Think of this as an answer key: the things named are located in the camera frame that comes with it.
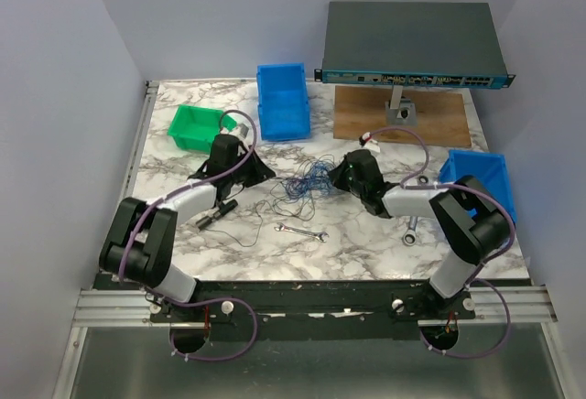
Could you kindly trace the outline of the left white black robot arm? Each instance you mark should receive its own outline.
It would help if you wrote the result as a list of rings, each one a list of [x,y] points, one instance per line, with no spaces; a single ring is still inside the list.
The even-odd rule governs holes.
[[[197,280],[172,263],[176,229],[218,209],[234,186],[247,189],[275,176],[240,138],[216,135],[208,159],[185,185],[150,202],[132,197],[120,202],[100,252],[100,268],[172,299],[171,309],[180,319],[196,319],[203,308],[194,293]]]

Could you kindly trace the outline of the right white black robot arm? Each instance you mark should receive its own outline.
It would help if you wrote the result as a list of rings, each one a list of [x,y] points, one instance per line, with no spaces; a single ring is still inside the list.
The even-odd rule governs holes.
[[[454,297],[493,259],[509,248],[515,224],[505,208],[474,176],[439,184],[384,180],[377,160],[366,149],[347,153],[328,172],[331,184],[350,192],[367,212],[383,218],[435,219],[451,248],[427,282],[421,296],[423,311],[442,318],[454,308]]]

